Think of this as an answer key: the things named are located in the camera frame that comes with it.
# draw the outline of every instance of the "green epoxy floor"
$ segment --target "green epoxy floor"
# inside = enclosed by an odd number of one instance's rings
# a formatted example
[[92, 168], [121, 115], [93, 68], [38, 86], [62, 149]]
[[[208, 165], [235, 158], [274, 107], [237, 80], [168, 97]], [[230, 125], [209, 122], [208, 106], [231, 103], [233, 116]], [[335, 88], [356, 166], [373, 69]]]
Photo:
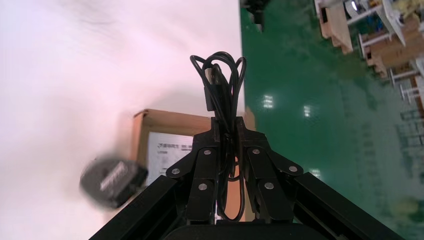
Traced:
[[423, 148], [402, 148], [397, 131], [401, 112], [417, 105], [374, 76], [358, 50], [343, 55], [322, 38], [312, 0], [271, 1], [263, 33], [242, 9], [241, 28], [246, 106], [271, 147], [406, 239], [424, 239], [424, 224], [396, 210], [424, 200], [414, 162]]

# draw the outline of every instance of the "cardboard box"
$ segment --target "cardboard box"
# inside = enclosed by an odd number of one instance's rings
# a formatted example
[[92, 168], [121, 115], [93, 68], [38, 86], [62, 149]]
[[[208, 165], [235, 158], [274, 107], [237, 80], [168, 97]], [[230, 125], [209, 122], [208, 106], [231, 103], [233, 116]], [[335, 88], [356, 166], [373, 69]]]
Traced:
[[[246, 108], [246, 113], [243, 118], [246, 127], [250, 130], [255, 130], [255, 118], [248, 107]], [[148, 166], [150, 132], [194, 136], [199, 133], [207, 132], [210, 129], [210, 117], [145, 109], [134, 116], [130, 158], [144, 167]], [[238, 181], [228, 183], [228, 195], [231, 195], [231, 197], [227, 198], [225, 212], [230, 218], [235, 217], [239, 211], [239, 191], [240, 185]], [[250, 207], [247, 191], [245, 191], [245, 200], [246, 205], [242, 221], [251, 221], [254, 215]]]

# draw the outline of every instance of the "label on box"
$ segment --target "label on box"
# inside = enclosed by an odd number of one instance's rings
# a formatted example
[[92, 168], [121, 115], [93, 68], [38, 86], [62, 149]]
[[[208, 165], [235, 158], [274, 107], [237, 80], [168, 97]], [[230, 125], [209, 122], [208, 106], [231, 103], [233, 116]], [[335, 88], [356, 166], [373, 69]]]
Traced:
[[146, 186], [192, 151], [192, 136], [150, 132], [147, 147], [148, 176]]

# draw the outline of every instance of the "black metal bracket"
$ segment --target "black metal bracket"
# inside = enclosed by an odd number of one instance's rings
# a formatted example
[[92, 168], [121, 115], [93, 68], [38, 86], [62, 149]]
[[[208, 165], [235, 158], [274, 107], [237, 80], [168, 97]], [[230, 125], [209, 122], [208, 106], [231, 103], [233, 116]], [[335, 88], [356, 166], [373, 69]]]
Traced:
[[[236, 118], [236, 150], [255, 220], [214, 224], [220, 124], [193, 138], [192, 152], [172, 165], [92, 240], [363, 239], [401, 240], [395, 232], [295, 162], [274, 152], [263, 133]], [[302, 224], [293, 224], [296, 219]]]

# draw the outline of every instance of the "workbench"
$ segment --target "workbench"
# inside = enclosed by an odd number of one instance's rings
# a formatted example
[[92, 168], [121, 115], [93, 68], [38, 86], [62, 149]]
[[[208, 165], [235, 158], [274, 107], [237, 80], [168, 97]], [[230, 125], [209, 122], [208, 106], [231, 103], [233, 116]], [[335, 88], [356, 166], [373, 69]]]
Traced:
[[15, 0], [1, 12], [0, 239], [91, 237], [107, 218], [79, 190], [84, 168], [127, 154], [143, 109], [213, 115], [189, 57], [242, 55], [239, 1]]

